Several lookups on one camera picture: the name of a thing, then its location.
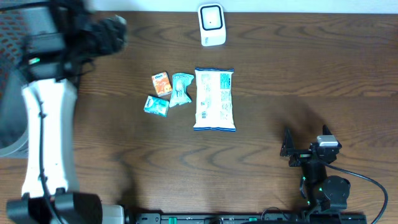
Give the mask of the orange Kleenex tissue pack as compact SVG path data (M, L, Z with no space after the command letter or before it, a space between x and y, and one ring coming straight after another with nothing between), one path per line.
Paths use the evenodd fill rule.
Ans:
M170 84L167 72L161 72L152 76L152 83L155 92L159 97L171 94L172 86Z

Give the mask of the white blue snack bag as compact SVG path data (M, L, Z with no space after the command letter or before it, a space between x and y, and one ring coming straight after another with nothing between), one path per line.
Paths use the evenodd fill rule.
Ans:
M235 132L232 101L234 69L196 68L195 131Z

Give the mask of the green Kleenex tissue pack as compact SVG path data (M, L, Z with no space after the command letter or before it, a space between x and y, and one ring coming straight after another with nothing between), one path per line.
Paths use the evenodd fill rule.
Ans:
M147 97L147 101L144 105L144 112L166 117L168 110L169 102L167 100L154 96Z

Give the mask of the teal wet wipes pack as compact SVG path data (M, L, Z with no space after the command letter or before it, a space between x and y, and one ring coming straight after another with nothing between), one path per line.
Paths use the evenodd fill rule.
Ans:
M170 107L176 105L184 105L191 103L192 99L187 93L187 86L189 86L194 79L194 76L187 73L175 73L172 76L172 95L170 97Z

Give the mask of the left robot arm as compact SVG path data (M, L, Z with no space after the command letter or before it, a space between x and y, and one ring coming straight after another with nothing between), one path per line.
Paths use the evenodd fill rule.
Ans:
M123 49L126 20L93 21L83 1L1 4L1 10L20 11L28 27L16 70L23 80L29 155L21 197L7 202L7 217L14 223L132 223L122 205L80 191L73 150L75 82L85 64Z

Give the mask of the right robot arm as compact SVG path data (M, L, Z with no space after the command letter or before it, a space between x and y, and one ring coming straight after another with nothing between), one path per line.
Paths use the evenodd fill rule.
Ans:
M307 199L305 218L322 213L338 213L347 208L350 182L336 175L327 175L326 166L336 160L342 145L327 126L308 149L296 149L289 129L284 131L280 156L289 158L289 166L300 167L300 193Z

